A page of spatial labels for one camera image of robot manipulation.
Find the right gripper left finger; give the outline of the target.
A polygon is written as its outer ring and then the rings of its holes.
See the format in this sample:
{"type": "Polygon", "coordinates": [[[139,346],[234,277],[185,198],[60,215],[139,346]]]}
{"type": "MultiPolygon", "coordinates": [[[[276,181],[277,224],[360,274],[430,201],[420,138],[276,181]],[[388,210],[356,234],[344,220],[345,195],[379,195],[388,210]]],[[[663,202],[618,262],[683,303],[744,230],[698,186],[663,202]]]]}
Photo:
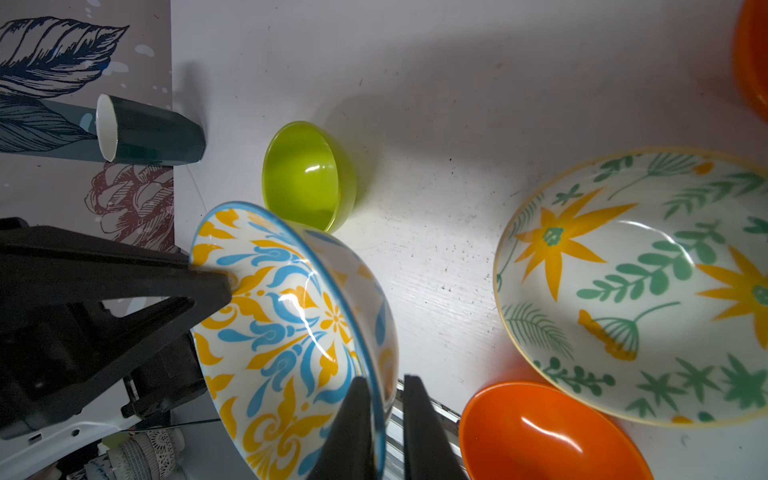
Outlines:
{"type": "Polygon", "coordinates": [[[366,380],[356,377],[333,422],[309,480],[376,478],[371,424],[372,400],[366,380]]]}

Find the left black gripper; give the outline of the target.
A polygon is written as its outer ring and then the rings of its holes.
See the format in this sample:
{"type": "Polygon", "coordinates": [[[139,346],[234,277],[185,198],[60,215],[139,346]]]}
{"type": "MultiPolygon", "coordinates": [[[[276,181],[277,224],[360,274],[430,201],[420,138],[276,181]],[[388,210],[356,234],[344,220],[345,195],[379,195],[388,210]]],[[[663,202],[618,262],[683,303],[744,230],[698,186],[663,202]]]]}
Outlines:
{"type": "Polygon", "coordinates": [[[51,226],[1,228],[1,438],[60,424],[114,385],[125,418],[205,391],[191,329],[227,306],[226,276],[51,226]]]}

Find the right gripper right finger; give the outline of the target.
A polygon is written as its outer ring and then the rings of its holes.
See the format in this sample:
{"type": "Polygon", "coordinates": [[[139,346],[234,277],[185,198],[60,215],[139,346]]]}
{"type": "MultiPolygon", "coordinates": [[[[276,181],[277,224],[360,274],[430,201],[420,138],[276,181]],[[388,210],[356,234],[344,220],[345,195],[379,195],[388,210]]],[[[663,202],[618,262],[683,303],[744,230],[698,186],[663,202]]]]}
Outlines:
{"type": "Polygon", "coordinates": [[[405,478],[467,480],[418,376],[405,376],[403,413],[405,478]]]}

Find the blue yellow patterned bowl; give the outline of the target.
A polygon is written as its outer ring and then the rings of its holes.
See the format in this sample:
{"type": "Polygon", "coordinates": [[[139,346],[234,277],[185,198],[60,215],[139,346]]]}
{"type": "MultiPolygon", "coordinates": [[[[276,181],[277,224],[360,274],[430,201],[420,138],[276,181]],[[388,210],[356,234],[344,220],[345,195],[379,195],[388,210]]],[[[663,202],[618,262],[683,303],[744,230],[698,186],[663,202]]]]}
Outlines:
{"type": "Polygon", "coordinates": [[[398,380],[385,293],[334,236],[250,203],[209,211],[190,265],[223,274],[231,301],[193,328],[198,362],[225,429],[260,479],[304,479],[353,380],[372,398],[374,470],[398,380]]]}

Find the yellow flower bowl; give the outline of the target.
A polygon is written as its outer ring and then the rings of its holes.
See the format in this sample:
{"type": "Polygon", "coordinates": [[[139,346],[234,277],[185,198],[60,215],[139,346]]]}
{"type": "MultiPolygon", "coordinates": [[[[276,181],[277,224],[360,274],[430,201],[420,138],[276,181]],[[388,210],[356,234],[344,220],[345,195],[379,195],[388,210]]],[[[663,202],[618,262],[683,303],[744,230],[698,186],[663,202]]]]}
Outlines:
{"type": "Polygon", "coordinates": [[[518,352],[603,413],[714,427],[767,413],[767,169],[639,148],[579,165],[514,213],[494,297],[518,352]]]}

